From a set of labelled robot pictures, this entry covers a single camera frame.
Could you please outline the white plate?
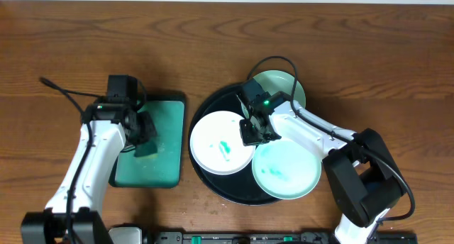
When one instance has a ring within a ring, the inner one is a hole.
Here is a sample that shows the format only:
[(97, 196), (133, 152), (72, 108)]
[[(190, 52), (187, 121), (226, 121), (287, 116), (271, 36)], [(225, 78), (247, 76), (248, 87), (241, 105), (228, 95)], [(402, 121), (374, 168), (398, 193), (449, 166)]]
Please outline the white plate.
[(198, 166), (212, 174), (229, 175), (249, 164), (255, 147), (243, 144), (240, 134), (243, 119), (231, 111), (215, 111), (195, 124), (189, 150)]

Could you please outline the green scrubbing sponge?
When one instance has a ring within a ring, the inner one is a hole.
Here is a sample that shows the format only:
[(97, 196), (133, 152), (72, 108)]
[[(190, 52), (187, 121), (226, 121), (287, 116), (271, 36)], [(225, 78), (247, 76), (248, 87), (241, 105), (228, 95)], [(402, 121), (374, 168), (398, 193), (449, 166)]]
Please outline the green scrubbing sponge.
[(158, 152), (157, 144), (154, 140), (149, 140), (146, 143), (139, 144), (135, 147), (135, 157), (146, 157), (154, 155)]

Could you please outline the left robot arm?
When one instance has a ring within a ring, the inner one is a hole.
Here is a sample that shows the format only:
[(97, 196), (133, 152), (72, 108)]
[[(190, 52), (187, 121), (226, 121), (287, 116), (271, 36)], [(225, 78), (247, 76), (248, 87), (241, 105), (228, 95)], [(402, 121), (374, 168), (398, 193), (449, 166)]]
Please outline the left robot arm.
[(77, 150), (54, 196), (41, 212), (28, 212), (21, 223), (24, 243), (112, 243), (101, 219), (111, 171), (118, 156), (156, 134), (143, 83), (129, 75), (111, 75), (104, 96), (85, 109), (77, 106), (81, 129)]

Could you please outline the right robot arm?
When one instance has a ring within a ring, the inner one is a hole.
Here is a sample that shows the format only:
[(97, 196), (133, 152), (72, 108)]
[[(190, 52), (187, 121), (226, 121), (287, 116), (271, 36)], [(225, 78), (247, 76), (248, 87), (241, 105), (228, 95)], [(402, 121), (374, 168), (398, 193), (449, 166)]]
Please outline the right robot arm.
[(254, 79), (240, 86), (239, 99), (248, 111), (240, 134), (244, 145), (257, 148), (254, 163), (283, 155), (284, 165), (297, 171), (304, 159), (324, 168), (342, 213), (333, 234), (336, 243), (368, 243), (398, 200), (412, 195), (376, 131), (335, 126), (307, 111), (292, 94), (271, 95)]

